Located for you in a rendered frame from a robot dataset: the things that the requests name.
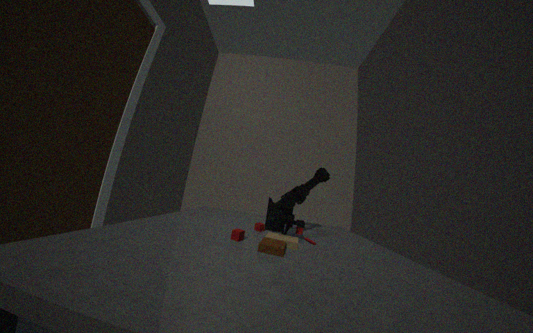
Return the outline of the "brown square block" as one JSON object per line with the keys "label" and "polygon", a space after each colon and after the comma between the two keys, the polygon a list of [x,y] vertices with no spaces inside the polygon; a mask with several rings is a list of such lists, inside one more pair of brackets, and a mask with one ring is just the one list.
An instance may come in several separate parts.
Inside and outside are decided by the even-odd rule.
{"label": "brown square block", "polygon": [[260,253],[283,257],[285,253],[285,246],[286,246],[285,241],[280,241],[280,240],[264,237],[261,240],[261,242],[258,244],[257,251]]}

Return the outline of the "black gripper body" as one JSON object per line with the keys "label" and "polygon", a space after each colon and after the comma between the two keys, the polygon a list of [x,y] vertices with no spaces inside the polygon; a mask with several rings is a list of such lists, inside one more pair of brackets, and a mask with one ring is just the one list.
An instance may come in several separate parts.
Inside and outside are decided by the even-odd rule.
{"label": "black gripper body", "polygon": [[[282,210],[284,210],[284,212],[288,212],[288,210],[291,210],[290,211],[291,214],[293,214],[293,209],[294,208],[287,209],[285,207],[282,207]],[[272,214],[268,215],[267,218],[266,218],[266,221],[269,221],[269,222],[278,221],[278,224],[280,224],[279,220],[280,219],[278,217],[276,217],[276,215],[272,215]],[[304,228],[305,227],[305,222],[296,219],[296,221],[294,221],[293,223],[292,222],[289,223],[289,226],[292,226],[292,225],[296,225],[297,227]]]}

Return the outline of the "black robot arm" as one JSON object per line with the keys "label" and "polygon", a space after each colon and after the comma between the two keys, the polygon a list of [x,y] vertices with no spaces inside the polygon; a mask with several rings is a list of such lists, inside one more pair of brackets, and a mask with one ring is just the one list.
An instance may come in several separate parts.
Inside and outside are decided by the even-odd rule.
{"label": "black robot arm", "polygon": [[294,222],[295,217],[295,214],[291,214],[291,210],[288,210],[288,212],[284,212],[284,210],[282,210],[282,207],[290,209],[295,207],[296,203],[298,203],[298,205],[303,203],[312,188],[314,188],[320,182],[326,182],[329,179],[330,174],[326,171],[326,169],[320,168],[316,171],[314,177],[310,181],[306,182],[304,185],[295,187],[290,192],[287,192],[286,194],[281,196],[281,200],[279,200],[277,203],[274,203],[280,211],[279,223],[289,225],[290,222]]}

